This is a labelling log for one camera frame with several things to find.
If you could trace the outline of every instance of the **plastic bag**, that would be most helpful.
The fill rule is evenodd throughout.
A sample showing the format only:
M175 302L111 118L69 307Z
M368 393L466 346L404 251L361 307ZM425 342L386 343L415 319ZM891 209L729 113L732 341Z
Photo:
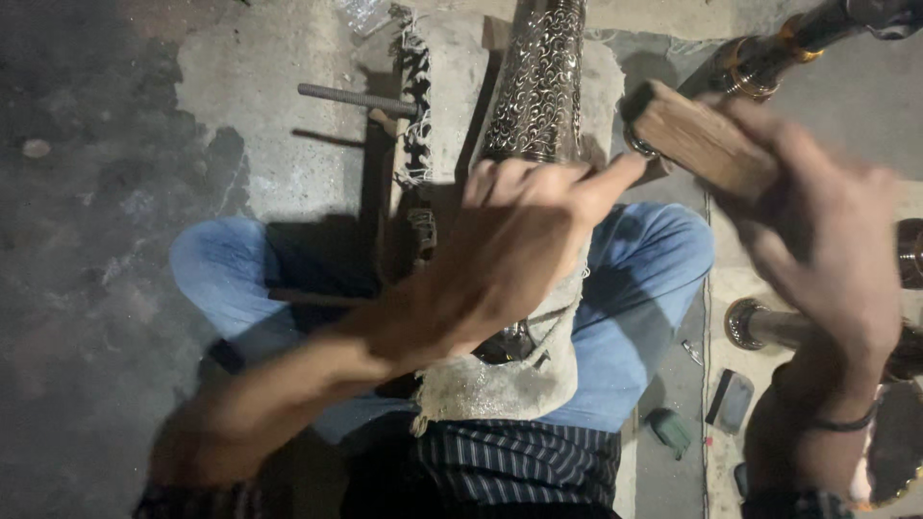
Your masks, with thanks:
M338 3L346 25L363 38L390 20L390 0L339 0Z

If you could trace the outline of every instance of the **person's right hand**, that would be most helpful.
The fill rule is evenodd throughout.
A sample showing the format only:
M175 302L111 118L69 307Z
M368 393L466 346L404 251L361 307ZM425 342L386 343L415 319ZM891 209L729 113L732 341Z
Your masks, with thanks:
M767 224L776 215L731 211L757 271L848 355L887 358L901 332L894 173L833 157L806 129L755 103L731 99L716 109L777 157L789 175L789 209L809 229L798 260Z

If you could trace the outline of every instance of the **metal pipe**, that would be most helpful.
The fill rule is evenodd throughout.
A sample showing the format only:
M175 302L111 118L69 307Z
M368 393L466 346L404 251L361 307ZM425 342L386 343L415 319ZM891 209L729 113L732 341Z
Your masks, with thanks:
M369 108L380 108L386 112L398 115L416 116L419 108L416 104L389 99L378 95L359 93L352 91L342 91L330 87L321 87L310 83L301 83L298 85L298 93L319 99L328 99L339 103L358 104L359 106L368 106Z
M752 297L739 299L727 309L725 334L735 346L750 351L761 350L768 344L797 350L831 340L829 334L807 317L770 310ZM923 375L923 330L905 321L897 347L888 358L884 378L912 380L918 375Z

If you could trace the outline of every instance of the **wooden plank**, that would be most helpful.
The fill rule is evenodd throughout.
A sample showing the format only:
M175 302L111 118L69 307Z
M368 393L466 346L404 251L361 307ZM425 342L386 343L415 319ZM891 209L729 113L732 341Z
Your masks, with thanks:
M730 119L650 80L623 103L635 135L725 193L750 204L780 178L775 158Z

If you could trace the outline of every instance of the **engraved metal cylinder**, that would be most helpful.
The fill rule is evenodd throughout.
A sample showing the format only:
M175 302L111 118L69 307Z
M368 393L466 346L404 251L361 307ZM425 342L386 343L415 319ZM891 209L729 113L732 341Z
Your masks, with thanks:
M580 159L585 0L519 0L476 160Z

